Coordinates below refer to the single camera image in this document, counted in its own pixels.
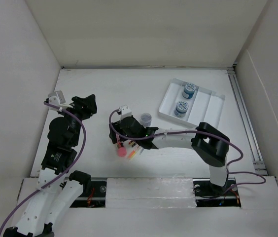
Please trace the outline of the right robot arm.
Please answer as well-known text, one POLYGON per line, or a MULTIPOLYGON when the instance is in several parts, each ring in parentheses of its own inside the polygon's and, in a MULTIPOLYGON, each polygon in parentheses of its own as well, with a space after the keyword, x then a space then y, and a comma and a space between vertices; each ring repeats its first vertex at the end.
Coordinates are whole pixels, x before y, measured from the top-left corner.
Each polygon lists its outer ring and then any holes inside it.
POLYGON ((112 122, 109 118, 109 137, 113 144, 131 140, 146 150, 184 148, 194 150, 209 166, 210 191, 216 195, 227 189, 227 154, 230 139, 206 122, 193 130, 171 130, 144 127, 133 116, 112 122))

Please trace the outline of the blue patterned lid jar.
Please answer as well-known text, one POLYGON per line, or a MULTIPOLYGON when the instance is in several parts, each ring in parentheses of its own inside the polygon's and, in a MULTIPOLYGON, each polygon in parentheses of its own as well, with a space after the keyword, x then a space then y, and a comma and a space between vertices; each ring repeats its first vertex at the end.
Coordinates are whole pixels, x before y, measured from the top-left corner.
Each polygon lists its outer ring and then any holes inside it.
POLYGON ((179 118, 183 118, 186 115, 188 108, 189 105, 186 101, 178 101, 174 110, 174 114, 179 118))

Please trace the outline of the grey clear small jar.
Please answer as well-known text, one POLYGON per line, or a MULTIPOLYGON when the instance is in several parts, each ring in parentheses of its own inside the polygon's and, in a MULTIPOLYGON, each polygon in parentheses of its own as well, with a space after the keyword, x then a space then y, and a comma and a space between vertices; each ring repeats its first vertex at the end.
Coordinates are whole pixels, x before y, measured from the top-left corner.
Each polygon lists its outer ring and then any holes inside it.
POLYGON ((143 125, 144 127, 149 127, 151 126, 151 122, 152 122, 152 115, 149 113, 143 113, 140 116, 139 122, 141 125, 143 125))

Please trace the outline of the pink capped tube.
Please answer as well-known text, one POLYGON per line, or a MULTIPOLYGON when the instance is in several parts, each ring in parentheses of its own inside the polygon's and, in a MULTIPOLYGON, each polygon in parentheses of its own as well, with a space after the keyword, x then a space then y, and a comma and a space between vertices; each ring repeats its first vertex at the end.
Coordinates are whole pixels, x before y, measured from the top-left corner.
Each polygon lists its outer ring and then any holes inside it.
POLYGON ((117 139, 117 155, 119 157, 125 157, 127 155, 127 149, 124 147, 123 142, 120 141, 120 137, 116 134, 117 139))

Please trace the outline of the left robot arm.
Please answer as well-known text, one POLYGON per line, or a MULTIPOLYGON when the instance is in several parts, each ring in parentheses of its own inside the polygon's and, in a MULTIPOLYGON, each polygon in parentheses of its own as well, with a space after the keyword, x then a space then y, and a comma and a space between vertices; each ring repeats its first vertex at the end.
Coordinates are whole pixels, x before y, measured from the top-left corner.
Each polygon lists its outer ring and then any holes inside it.
POLYGON ((83 120, 97 112, 96 97, 72 97, 66 103, 63 93, 56 91, 48 95, 44 104, 56 110, 59 117, 49 125, 49 140, 37 181, 36 190, 21 201, 27 207, 20 220, 6 230, 0 229, 3 237, 53 237, 54 231, 66 211, 79 196, 91 191, 91 176, 81 171, 69 170, 78 161, 81 152, 74 148, 79 138, 86 144, 86 129, 83 120))

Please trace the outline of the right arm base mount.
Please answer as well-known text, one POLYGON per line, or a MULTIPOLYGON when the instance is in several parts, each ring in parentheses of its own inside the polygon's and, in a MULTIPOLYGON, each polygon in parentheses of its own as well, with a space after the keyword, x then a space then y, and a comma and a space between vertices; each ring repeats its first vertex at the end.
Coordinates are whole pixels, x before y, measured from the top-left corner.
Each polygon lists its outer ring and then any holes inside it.
POLYGON ((224 187, 220 187, 209 180, 194 181, 193 194, 196 199, 196 207, 241 207, 237 189, 226 192, 235 183, 235 180, 228 180, 224 187))

